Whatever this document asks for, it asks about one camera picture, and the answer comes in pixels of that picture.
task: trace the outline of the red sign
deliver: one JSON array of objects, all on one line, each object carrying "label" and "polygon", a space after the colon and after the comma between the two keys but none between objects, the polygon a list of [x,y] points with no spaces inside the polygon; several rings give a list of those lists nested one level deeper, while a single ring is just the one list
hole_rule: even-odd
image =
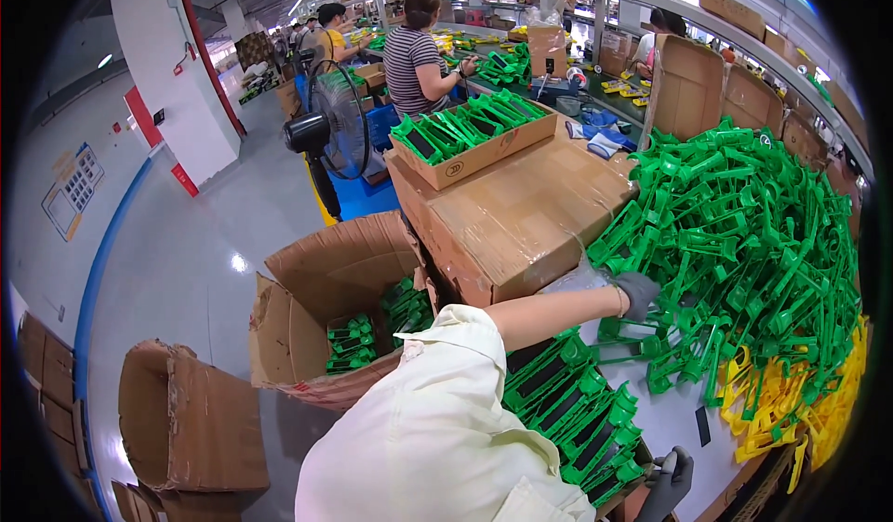
[{"label": "red sign", "polygon": [[186,174],[186,171],[183,170],[183,166],[177,164],[171,170],[173,176],[177,178],[177,181],[180,181],[180,184],[183,185],[183,188],[186,189],[186,192],[189,193],[189,196],[195,198],[195,195],[198,194],[198,189],[195,187],[195,182],[189,178],[189,175]]}]

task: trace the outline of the floor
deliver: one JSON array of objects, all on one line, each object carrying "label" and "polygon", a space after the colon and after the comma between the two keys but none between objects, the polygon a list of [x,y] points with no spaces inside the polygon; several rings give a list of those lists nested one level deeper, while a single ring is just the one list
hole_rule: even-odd
[{"label": "floor", "polygon": [[[191,199],[170,173],[165,148],[123,221],[95,308],[89,352],[90,437],[106,502],[121,520],[111,479],[136,483],[118,429],[121,362],[134,344],[182,343],[200,360],[249,379],[248,316],[263,259],[323,227],[302,159],[280,135],[275,94],[240,110],[248,137],[239,165]],[[291,520],[307,451],[339,414],[260,391],[271,488],[243,520]]]}]

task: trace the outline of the red stool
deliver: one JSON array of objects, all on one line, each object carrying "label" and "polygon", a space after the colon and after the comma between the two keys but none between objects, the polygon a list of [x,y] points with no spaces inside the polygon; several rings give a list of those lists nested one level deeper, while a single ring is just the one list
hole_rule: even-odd
[{"label": "red stool", "polygon": [[486,23],[484,22],[484,11],[483,10],[466,10],[465,11],[465,24],[479,25],[481,27],[486,27]]}]

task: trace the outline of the wall sign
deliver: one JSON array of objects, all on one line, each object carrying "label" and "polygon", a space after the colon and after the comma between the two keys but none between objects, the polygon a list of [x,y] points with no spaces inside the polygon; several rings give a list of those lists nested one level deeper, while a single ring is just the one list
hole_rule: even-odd
[{"label": "wall sign", "polygon": [[93,149],[84,142],[77,152],[65,152],[53,166],[56,182],[44,197],[41,207],[66,241],[78,229],[81,215],[93,200],[96,187],[106,176]]}]

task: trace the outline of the hand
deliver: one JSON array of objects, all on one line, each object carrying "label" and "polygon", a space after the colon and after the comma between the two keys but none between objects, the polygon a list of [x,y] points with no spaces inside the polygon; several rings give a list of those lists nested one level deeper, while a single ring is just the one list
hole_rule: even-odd
[{"label": "hand", "polygon": [[470,57],[463,59],[459,66],[462,68],[463,74],[471,76],[478,71],[478,57]]},{"label": "hand", "polygon": [[624,318],[642,322],[648,314],[648,305],[661,293],[660,283],[639,272],[624,272],[617,276],[617,286],[630,299]]},{"label": "hand", "polygon": [[691,489],[691,476],[695,471],[695,461],[681,446],[673,447],[673,451],[663,458],[655,458],[654,469],[645,480],[645,487],[650,489],[636,522],[661,522],[673,512]]}]

